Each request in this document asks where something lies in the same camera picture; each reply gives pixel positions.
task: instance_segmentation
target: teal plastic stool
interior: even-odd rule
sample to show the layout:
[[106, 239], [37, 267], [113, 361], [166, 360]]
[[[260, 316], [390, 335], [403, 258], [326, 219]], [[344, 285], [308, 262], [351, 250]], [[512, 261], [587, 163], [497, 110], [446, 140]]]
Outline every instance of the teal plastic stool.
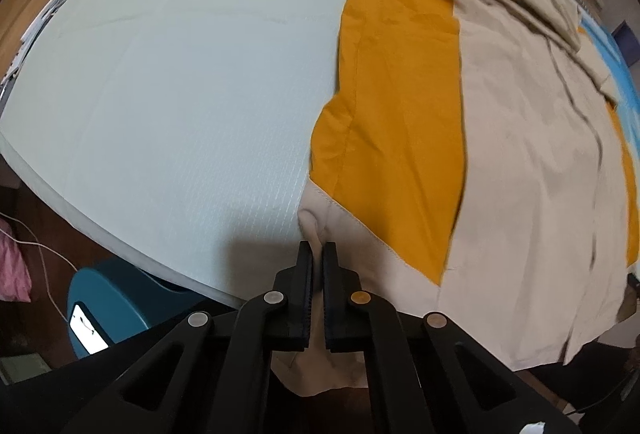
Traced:
[[[196, 292], [160, 281], [119, 257], [111, 257], [76, 272], [66, 300], [66, 317], [71, 322], [76, 310], [76, 328], [81, 315], [80, 323], [87, 329], [82, 333], [98, 334], [111, 345], [160, 324], [204, 299]], [[76, 356], [88, 356], [89, 352], [70, 326], [68, 331]]]

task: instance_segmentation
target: pink cloth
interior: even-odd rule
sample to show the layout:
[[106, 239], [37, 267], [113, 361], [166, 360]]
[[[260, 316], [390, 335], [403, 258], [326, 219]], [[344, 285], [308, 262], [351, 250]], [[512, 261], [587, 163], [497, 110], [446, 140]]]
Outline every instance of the pink cloth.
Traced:
[[[14, 236], [9, 224], [0, 219], [0, 228]], [[18, 244], [0, 234], [0, 300], [31, 302], [31, 277]]]

